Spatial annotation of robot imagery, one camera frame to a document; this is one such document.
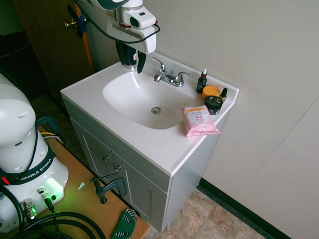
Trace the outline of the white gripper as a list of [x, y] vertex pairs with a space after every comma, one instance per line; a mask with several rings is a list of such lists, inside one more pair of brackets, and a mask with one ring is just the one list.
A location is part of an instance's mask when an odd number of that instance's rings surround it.
[[[149, 26], [145, 29], [138, 29], [133, 26], [122, 27], [115, 21], [114, 16], [113, 11], [107, 11], [107, 33], [121, 41], [130, 42], [127, 43], [127, 45], [138, 50], [137, 72], [139, 74], [143, 71], [143, 67], [146, 62], [146, 54], [152, 53], [156, 49], [156, 34], [139, 43], [131, 42], [142, 40], [152, 33], [155, 33], [155, 28], [153, 26]], [[122, 65], [126, 65], [125, 44], [116, 41], [116, 49]]]

